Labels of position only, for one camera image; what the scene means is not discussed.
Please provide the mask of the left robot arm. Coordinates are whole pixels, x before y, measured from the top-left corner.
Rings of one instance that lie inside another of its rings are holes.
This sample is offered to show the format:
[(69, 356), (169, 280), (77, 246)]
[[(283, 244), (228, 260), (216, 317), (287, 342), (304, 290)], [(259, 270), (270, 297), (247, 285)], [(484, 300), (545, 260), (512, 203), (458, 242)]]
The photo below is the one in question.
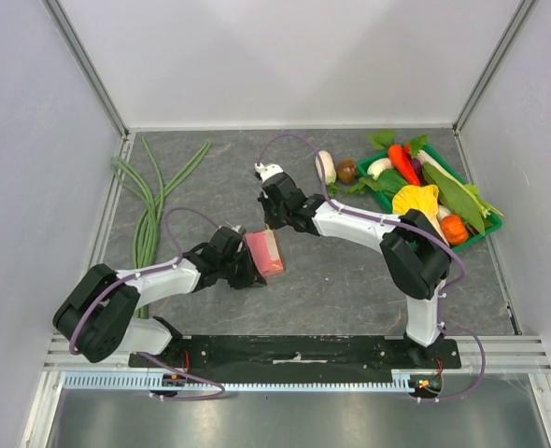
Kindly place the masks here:
[(91, 267), (52, 318), (73, 355), (99, 363), (116, 352), (145, 351), (162, 367), (181, 357), (177, 331), (160, 318), (135, 316), (155, 301), (199, 292), (224, 280), (240, 290), (266, 284), (238, 228), (220, 227), (206, 243), (142, 270)]

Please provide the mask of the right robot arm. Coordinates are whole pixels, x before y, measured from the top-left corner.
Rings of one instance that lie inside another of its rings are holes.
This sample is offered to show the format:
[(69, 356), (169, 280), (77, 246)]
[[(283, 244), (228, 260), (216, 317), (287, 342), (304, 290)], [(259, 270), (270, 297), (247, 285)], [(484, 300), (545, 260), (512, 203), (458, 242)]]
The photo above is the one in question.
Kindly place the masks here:
[(381, 254), (392, 281), (406, 297), (406, 360), (426, 367), (438, 356), (442, 338), (438, 300), (443, 296), (452, 250), (423, 213), (385, 215), (345, 206), (322, 194), (305, 196), (279, 165), (257, 164), (258, 201), (274, 230), (292, 227), (301, 233), (334, 237)]

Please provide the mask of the pink express box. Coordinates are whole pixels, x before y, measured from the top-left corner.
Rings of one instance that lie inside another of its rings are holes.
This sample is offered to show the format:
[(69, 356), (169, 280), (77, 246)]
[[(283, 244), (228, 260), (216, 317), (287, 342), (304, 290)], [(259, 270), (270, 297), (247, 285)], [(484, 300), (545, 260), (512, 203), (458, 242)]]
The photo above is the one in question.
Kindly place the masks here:
[(276, 241), (276, 235), (272, 230), (248, 233), (246, 242), (255, 266), (263, 277), (284, 272), (284, 262)]

